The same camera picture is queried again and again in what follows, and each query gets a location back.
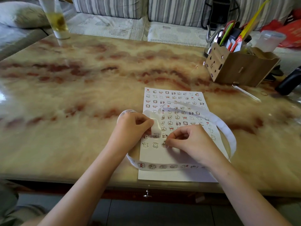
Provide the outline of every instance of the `white paper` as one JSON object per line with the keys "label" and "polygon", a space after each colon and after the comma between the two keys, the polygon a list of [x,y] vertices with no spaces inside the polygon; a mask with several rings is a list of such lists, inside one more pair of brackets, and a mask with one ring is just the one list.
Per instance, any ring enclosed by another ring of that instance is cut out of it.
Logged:
{"label": "white paper", "polygon": [[[176,105],[173,102],[184,102],[187,106]],[[224,148],[220,133],[210,120],[196,116],[196,112],[189,109],[189,104],[202,107],[206,110],[208,106],[202,92],[174,91],[165,89],[145,88],[143,110],[157,113],[160,106],[167,103],[160,115],[159,121],[162,134],[159,138],[146,136],[141,139],[140,160],[153,163],[189,163],[197,164],[188,154],[176,148],[166,148],[164,140],[167,135],[178,127],[191,124],[200,124],[208,135],[213,139],[217,147],[229,159]],[[194,182],[216,182],[215,178],[205,168],[195,170],[170,170],[170,171],[142,171],[139,170],[138,179],[163,180],[163,181],[194,181]]]}

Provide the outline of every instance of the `marble table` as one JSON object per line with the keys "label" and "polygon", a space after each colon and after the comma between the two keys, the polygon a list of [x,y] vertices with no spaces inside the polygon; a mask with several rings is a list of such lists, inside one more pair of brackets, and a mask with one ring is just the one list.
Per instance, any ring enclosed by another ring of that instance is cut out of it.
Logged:
{"label": "marble table", "polygon": [[[51,35],[1,61],[0,178],[74,183],[118,115],[142,112],[147,86],[203,92],[236,137],[231,161],[243,176],[263,194],[301,197],[300,105],[273,90],[278,82],[242,86],[261,102],[213,83],[204,61],[203,48],[76,34],[61,41]],[[222,192],[217,183],[137,175],[125,159],[109,186]]]}

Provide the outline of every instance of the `tile floor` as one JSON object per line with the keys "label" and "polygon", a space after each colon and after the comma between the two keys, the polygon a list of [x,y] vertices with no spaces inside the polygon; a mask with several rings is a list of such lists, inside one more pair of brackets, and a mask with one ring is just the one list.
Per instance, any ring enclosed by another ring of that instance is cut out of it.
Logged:
{"label": "tile floor", "polygon": [[[57,195],[20,194],[18,204],[41,205],[48,211],[62,198]],[[279,209],[293,226],[301,225],[301,204],[283,205]],[[101,225],[201,225],[241,226],[234,209],[215,205],[182,205],[157,202],[138,202],[102,199],[98,203],[93,221]]]}

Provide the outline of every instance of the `yellow liquid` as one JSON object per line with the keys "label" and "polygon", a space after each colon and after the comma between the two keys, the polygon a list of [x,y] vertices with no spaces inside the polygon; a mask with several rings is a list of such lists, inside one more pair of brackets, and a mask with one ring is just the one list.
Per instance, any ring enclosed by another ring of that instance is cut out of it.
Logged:
{"label": "yellow liquid", "polygon": [[55,31],[67,31],[67,25],[62,13],[46,13],[48,21]]}

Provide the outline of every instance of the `desk organizer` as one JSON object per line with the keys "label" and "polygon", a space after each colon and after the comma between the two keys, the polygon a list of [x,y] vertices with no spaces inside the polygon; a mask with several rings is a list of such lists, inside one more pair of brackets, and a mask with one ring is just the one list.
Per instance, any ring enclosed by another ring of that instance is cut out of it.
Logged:
{"label": "desk organizer", "polygon": [[229,52],[214,43],[205,65],[214,82],[256,87],[279,62],[272,52],[251,48],[254,55]]}

